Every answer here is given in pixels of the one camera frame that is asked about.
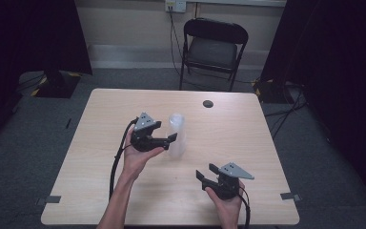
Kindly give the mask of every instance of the table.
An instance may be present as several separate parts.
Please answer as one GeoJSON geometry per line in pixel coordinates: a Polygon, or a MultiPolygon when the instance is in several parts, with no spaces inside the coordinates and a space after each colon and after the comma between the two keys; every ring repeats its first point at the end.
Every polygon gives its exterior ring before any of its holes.
{"type": "MultiPolygon", "coordinates": [[[[113,157],[131,120],[147,112],[162,126],[186,118],[187,149],[174,159],[152,158],[132,187],[126,225],[218,225],[214,204],[201,190],[195,170],[216,180],[209,163],[234,162],[254,175],[242,179],[252,209],[251,224],[297,224],[299,215],[258,99],[254,94],[96,89],[74,134],[41,220],[47,225],[97,224],[108,203],[113,157]],[[211,100],[206,108],[203,101],[211,100]]],[[[115,177],[123,167],[120,160],[115,177]]],[[[240,223],[245,222],[242,204],[240,223]]]]}

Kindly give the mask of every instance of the black chair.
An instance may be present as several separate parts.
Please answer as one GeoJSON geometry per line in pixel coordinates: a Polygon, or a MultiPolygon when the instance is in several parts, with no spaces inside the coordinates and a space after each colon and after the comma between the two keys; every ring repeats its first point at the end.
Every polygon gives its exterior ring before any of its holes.
{"type": "Polygon", "coordinates": [[[195,18],[184,26],[183,59],[180,71],[179,90],[182,90],[184,66],[228,73],[233,89],[237,68],[249,35],[235,23],[195,18]],[[188,36],[193,38],[189,47],[188,36]]]}

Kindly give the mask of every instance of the chair back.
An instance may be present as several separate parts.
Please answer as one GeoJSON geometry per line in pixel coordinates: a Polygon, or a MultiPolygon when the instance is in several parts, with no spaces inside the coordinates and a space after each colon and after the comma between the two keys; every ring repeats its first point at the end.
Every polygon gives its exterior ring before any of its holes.
{"type": "Polygon", "coordinates": [[[207,18],[195,18],[184,26],[185,40],[187,35],[246,45],[249,35],[245,29],[235,23],[226,23],[207,18]]]}

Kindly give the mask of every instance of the gray 3d-printed part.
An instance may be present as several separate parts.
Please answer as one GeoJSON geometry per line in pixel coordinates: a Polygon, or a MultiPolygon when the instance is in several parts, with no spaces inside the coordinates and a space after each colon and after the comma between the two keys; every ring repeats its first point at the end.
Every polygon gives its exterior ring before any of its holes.
{"type": "Polygon", "coordinates": [[[147,113],[142,113],[134,128],[136,131],[139,131],[154,124],[156,124],[156,122],[147,113]]]}
{"type": "Polygon", "coordinates": [[[242,168],[237,166],[235,163],[228,163],[219,169],[219,172],[229,177],[238,177],[246,179],[254,179],[254,176],[244,171],[242,168]]]}

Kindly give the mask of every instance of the forearm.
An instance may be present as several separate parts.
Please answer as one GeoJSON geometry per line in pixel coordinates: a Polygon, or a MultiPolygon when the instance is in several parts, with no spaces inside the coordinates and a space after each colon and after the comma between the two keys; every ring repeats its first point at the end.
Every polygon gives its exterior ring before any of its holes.
{"type": "Polygon", "coordinates": [[[130,176],[123,173],[120,175],[105,214],[97,225],[98,229],[121,229],[124,227],[133,182],[134,180],[130,176]]]}

